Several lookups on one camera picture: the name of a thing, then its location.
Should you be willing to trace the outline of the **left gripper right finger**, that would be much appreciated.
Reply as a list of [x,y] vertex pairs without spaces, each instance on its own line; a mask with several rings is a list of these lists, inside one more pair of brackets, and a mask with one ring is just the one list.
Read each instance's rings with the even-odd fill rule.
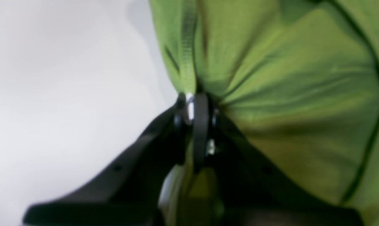
[[223,226],[363,226],[356,210],[306,192],[254,147],[214,100],[195,95],[194,172],[211,168],[222,198]]

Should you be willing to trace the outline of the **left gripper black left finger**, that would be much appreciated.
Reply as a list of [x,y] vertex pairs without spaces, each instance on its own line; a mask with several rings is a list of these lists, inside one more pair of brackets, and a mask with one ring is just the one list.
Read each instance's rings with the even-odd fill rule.
[[32,205],[25,226],[163,226],[158,200],[171,169],[185,162],[186,97],[76,191]]

